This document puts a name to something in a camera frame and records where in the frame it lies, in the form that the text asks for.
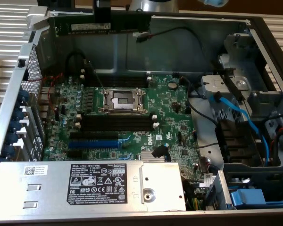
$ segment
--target black plastic bracket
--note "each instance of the black plastic bracket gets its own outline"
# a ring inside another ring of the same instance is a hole
[[[241,91],[238,90],[238,88],[235,86],[235,84],[233,83],[233,81],[231,80],[230,76],[233,76],[233,72],[234,72],[234,68],[226,68],[223,73],[220,73],[220,76],[223,80],[223,82],[225,83],[225,85],[227,86],[227,88],[230,90],[230,92],[234,95],[234,97],[238,100],[238,101],[244,101],[245,98],[242,95]]]
[[[111,22],[111,0],[93,0],[95,23]]]
[[[75,0],[38,0],[38,6],[75,8]]]

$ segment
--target black memory slot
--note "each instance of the black memory slot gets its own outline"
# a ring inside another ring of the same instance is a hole
[[[85,115],[82,131],[153,131],[153,122],[146,115]]]
[[[72,132],[69,135],[70,139],[89,139],[89,140],[118,140],[118,133],[115,132]]]
[[[127,76],[116,76],[116,75],[102,75],[99,77],[104,87],[123,87],[123,88],[148,87],[147,76],[127,77]],[[88,80],[87,85],[92,87],[101,87],[97,79]]]

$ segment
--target white louvered surface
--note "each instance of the white louvered surface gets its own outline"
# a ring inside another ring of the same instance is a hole
[[[279,16],[279,18],[264,16],[263,19],[283,51],[283,16]],[[268,66],[266,67],[266,70],[271,77],[276,89],[280,91],[280,88],[277,85]]]

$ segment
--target power supply label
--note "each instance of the power supply label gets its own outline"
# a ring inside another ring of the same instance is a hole
[[[126,164],[72,164],[67,202],[70,205],[128,203]]]

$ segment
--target cable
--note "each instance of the cable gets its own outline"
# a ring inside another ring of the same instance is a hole
[[[279,133],[280,131],[282,131],[282,130],[283,130],[283,126],[278,130],[278,133]],[[270,152],[271,152],[272,149],[273,149],[274,142],[275,142],[275,137],[274,137],[274,139],[272,140],[272,142],[270,143],[270,146],[269,146],[269,151],[270,151]]]
[[[197,114],[201,115],[202,117],[210,120],[212,123],[215,124],[215,126],[218,126],[218,123],[214,120],[214,119],[211,119],[210,117],[206,116],[205,114],[199,112],[197,109],[195,109],[192,104],[190,103],[189,101],[189,92],[190,92],[190,87],[191,87],[191,82],[186,78],[186,77],[181,77],[180,79],[184,79],[187,83],[188,83],[188,91],[187,91],[187,101],[188,101],[188,104],[189,106],[191,107],[191,109],[196,112]]]
[[[265,124],[269,120],[279,119],[279,118],[282,118],[282,117],[283,117],[283,114],[275,115],[273,117],[267,117],[266,119],[262,120],[262,124]]]
[[[265,150],[266,150],[266,157],[265,157],[265,163],[264,165],[267,166],[268,163],[268,159],[269,159],[269,148],[268,148],[268,144],[265,140],[265,137],[263,135],[260,134],[259,129],[255,126],[255,124],[250,120],[249,115],[247,114],[247,112],[243,109],[240,109],[238,107],[236,107],[235,105],[233,105],[228,99],[224,98],[224,97],[220,97],[219,98],[220,101],[222,101],[224,104],[226,104],[227,106],[229,106],[230,108],[232,108],[233,110],[240,112],[242,114],[245,115],[245,117],[247,118],[250,127],[255,131],[255,133],[260,137],[262,143],[265,146]]]
[[[136,42],[137,43],[142,43],[144,41],[147,41],[148,39],[151,39],[154,36],[158,36],[158,35],[161,35],[161,34],[169,33],[169,32],[172,32],[174,30],[186,30],[186,31],[189,31],[197,39],[197,42],[200,45],[202,54],[207,59],[207,56],[205,54],[205,50],[204,50],[203,44],[200,41],[199,36],[191,28],[189,28],[187,26],[174,27],[174,28],[162,31],[162,32],[157,32],[157,33],[152,33],[152,34],[151,33],[144,33],[144,34],[141,34],[139,37],[137,37]]]
[[[280,136],[283,135],[283,129],[282,130],[279,130],[279,132],[277,133],[277,135],[275,136],[275,139],[274,139],[274,156],[273,156],[273,165],[274,166],[278,166],[279,162],[278,162],[278,158],[279,158],[279,147],[278,147],[278,143],[279,143],[279,139],[280,139]]]
[[[54,87],[54,82],[55,82],[58,78],[61,78],[61,77],[63,77],[63,73],[59,74],[59,75],[56,76],[56,77],[51,77],[52,81],[51,81],[51,83],[50,83],[50,87],[49,87],[48,92],[47,92],[47,99],[48,99],[49,106],[50,106],[50,108],[52,109],[52,111],[55,111],[55,109],[53,108],[52,103],[51,103],[51,100],[50,100],[50,89],[51,89],[51,87]]]
[[[205,147],[211,147],[211,146],[214,146],[214,145],[218,145],[219,143],[212,143],[210,145],[204,145],[204,146],[199,146],[198,148],[205,148]]]
[[[200,99],[204,99],[204,100],[207,100],[206,97],[202,96],[202,95],[195,95],[195,94],[190,94],[189,97],[192,97],[192,98],[200,98]]]
[[[91,67],[92,73],[95,75],[95,77],[96,77],[98,83],[100,84],[100,86],[102,86],[102,88],[103,88],[103,90],[104,90],[105,88],[104,88],[104,86],[103,86],[103,83],[100,81],[100,78],[99,78],[98,74],[96,73],[95,69],[93,68],[91,62],[88,61],[88,64],[89,64],[89,66]]]
[[[69,70],[69,60],[70,60],[71,57],[73,57],[73,56],[75,56],[75,55],[81,56],[81,57],[83,58],[83,60],[86,59],[85,54],[84,54],[81,50],[79,50],[79,49],[70,52],[70,53],[67,55],[66,60],[65,60],[65,75],[68,75],[68,74],[69,74],[69,71],[70,71],[70,70]]]

